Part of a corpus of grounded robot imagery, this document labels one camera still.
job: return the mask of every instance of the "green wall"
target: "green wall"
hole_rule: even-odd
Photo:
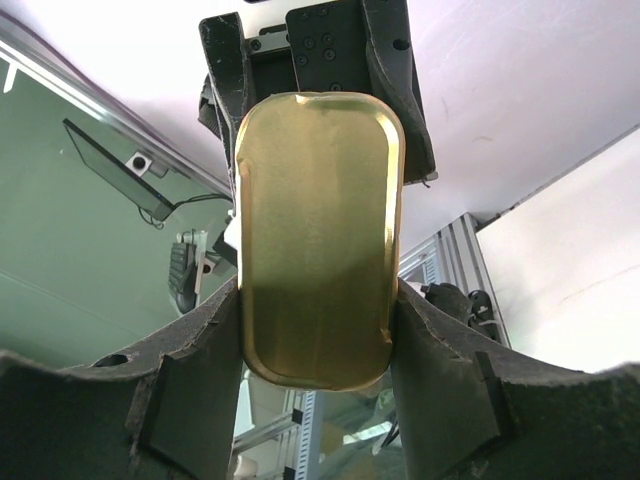
[[[0,61],[0,86],[7,68]],[[229,209],[184,205],[163,230],[145,224],[82,163],[65,117],[123,161],[136,150],[22,72],[0,93],[0,348],[55,367],[92,362],[174,320],[171,244],[195,228],[211,245]],[[145,179],[173,202],[208,193],[173,172]],[[225,270],[207,277],[205,295],[234,273]]]

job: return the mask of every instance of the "white surface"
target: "white surface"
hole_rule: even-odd
[[[589,372],[640,361],[640,131],[478,240],[515,350]]]
[[[314,0],[2,0],[86,74],[226,178],[196,120],[198,22],[239,10],[249,34]],[[469,211],[504,211],[638,121],[637,0],[409,0],[440,179],[404,193],[407,251]]]

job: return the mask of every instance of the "gold tin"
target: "gold tin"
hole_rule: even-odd
[[[356,390],[391,356],[400,121],[360,93],[284,93],[236,144],[243,351],[286,387]]]

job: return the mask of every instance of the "gold container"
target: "gold container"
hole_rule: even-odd
[[[356,390],[391,356],[405,141],[383,102],[285,93],[236,144],[247,365],[278,385]]]

